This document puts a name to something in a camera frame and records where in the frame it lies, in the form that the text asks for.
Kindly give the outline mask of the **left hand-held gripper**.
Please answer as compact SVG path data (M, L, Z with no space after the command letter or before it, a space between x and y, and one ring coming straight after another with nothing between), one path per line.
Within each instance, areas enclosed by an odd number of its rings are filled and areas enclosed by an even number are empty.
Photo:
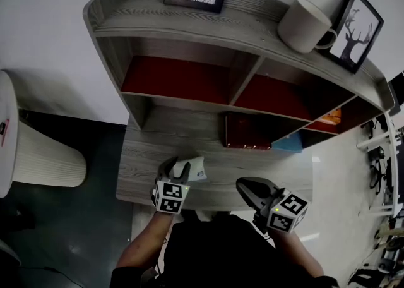
M191 163L177 163L178 157L163 162L157 171L157 182L152 189L152 202L156 211L180 214L190 190Z

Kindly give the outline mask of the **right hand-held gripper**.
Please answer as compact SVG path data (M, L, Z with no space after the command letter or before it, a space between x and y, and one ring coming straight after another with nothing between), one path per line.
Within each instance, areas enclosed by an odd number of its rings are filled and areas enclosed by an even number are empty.
M266 234L268 229L291 233L303 220L309 201L269 179L242 177L236 189L247 205L255 209L253 224Z

